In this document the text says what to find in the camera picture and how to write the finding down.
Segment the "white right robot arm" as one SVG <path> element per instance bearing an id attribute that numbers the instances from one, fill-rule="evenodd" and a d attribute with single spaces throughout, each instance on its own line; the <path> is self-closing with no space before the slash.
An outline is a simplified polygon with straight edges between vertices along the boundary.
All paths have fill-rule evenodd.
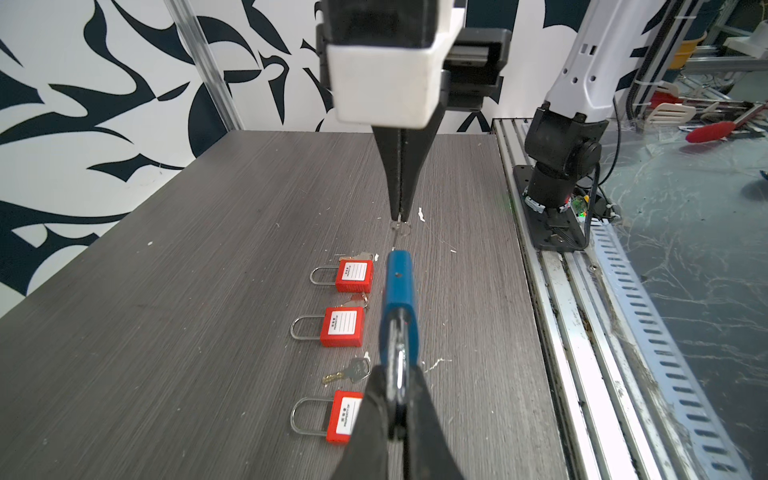
<path id="1" fill-rule="evenodd" d="M 568 40 L 568 56 L 511 68 L 512 43 L 541 55 L 540 38 L 518 29 L 470 28 L 463 1 L 327 1 L 325 43 L 338 118 L 367 124 L 385 170 L 390 215 L 409 219 L 420 170 L 448 111 L 475 112 L 532 87 L 537 160 L 535 210 L 563 208 L 597 162 L 623 61 L 654 13 L 650 1 L 592 1 Z"/>

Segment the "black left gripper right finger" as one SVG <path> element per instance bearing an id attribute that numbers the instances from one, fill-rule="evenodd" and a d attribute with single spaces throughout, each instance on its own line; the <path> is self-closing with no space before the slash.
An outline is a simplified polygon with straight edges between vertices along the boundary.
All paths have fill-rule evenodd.
<path id="1" fill-rule="evenodd" d="M 423 371 L 409 367 L 404 439 L 405 479 L 463 479 L 448 447 Z"/>

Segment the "blue padlock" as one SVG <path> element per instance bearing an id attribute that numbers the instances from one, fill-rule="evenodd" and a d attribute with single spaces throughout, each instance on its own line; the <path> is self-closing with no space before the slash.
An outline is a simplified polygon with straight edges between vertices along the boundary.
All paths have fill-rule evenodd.
<path id="1" fill-rule="evenodd" d="M 386 263 L 379 357 L 384 369 L 385 400 L 390 422 L 404 422 L 409 371 L 419 357 L 416 289 L 411 254 L 392 250 Z"/>

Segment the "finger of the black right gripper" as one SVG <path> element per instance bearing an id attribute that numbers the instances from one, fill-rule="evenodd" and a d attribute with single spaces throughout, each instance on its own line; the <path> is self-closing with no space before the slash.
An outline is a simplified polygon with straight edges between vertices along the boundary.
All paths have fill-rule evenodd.
<path id="1" fill-rule="evenodd" d="M 402 212 L 402 130 L 374 126 L 372 131 L 385 172 L 390 216 L 398 222 Z"/>
<path id="2" fill-rule="evenodd" d="M 401 131 L 401 220 L 410 218 L 421 169 L 444 118 L 446 107 L 439 103 L 423 129 Z"/>

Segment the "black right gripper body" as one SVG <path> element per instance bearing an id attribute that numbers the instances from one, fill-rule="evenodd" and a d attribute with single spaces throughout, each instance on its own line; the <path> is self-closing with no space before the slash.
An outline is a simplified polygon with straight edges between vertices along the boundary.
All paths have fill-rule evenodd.
<path id="1" fill-rule="evenodd" d="M 484 100 L 498 102 L 502 70 L 508 62 L 512 32 L 504 28 L 462 28 L 444 63 L 449 73 L 449 111 L 479 111 Z"/>

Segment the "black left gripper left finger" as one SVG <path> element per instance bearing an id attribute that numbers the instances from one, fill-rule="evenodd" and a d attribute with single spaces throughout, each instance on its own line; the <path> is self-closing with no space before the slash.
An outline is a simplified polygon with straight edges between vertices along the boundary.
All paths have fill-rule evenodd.
<path id="1" fill-rule="evenodd" d="M 352 436 L 331 479 L 387 479 L 389 417 L 385 369 L 373 367 Z"/>

